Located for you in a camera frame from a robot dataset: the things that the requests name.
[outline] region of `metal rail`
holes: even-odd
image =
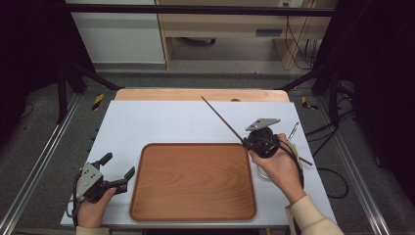
[[[316,99],[319,103],[319,107],[323,109],[323,115],[327,121],[331,121],[328,116],[327,104],[321,100],[321,98]],[[360,174],[359,169],[354,163],[353,158],[351,157],[350,152],[347,149],[346,143],[342,138],[342,134],[338,130],[338,133],[334,136],[336,144],[339,146],[342,154],[342,162],[345,166],[348,177],[350,178],[351,184],[353,185],[356,195],[360,201],[360,204],[363,210],[366,212],[366,216],[369,219],[369,223],[373,228],[373,231],[376,235],[389,235],[391,234],[387,223],[384,220],[384,217],[379,211],[378,205],[370,193],[369,188],[366,185],[366,182],[363,179],[363,176]]]
[[[21,191],[19,192],[16,199],[13,201],[12,205],[9,207],[6,215],[2,218],[0,223],[0,234],[10,235],[13,232],[20,216],[23,213],[25,206],[27,205],[31,195],[33,194],[34,189],[36,188],[40,178],[45,171],[49,160],[51,159],[53,153],[55,152],[64,132],[66,131],[70,119],[72,118],[75,109],[77,107],[78,101],[80,100],[81,94],[73,94],[68,106],[68,114],[64,120],[59,123],[51,137],[49,138],[45,148],[40,154],[36,164],[31,170],[29,176],[27,177]]]
[[[347,14],[346,12],[339,12],[336,9],[238,6],[47,4],[42,7],[48,11],[70,11],[78,13],[202,14],[293,17],[333,17],[334,15]]]

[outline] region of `left hand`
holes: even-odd
[[[103,221],[104,212],[107,204],[114,196],[116,188],[111,188],[105,192],[103,197],[98,203],[90,203],[84,200],[77,213],[78,226],[85,228],[99,228]]]

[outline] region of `black curtain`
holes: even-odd
[[[339,2],[339,8],[351,10],[351,15],[331,21],[315,68],[331,58],[339,79],[352,81],[358,121],[381,165],[393,171],[415,204],[411,140],[415,131],[415,4],[409,0],[372,0],[365,9],[367,2]],[[353,24],[363,9],[363,15]],[[320,89],[327,88],[330,79],[328,73],[322,73],[316,84]]]
[[[0,143],[25,108],[26,96],[57,82],[58,69],[75,92],[85,87],[70,63],[95,72],[70,12],[46,11],[65,0],[0,1]]]

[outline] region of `small metal bracket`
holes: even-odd
[[[259,130],[266,126],[278,123],[280,121],[281,120],[278,118],[260,118],[254,123],[252,123],[250,126],[248,126],[245,130],[247,131]]]
[[[98,170],[94,165],[86,163],[82,169],[76,198],[82,197],[102,177],[103,174],[100,170]]]

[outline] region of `wooden board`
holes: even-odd
[[[149,144],[130,216],[137,221],[249,220],[256,214],[250,159],[241,144]]]
[[[125,88],[116,92],[115,100],[202,101],[201,96],[209,101],[290,102],[286,91],[259,89]]]

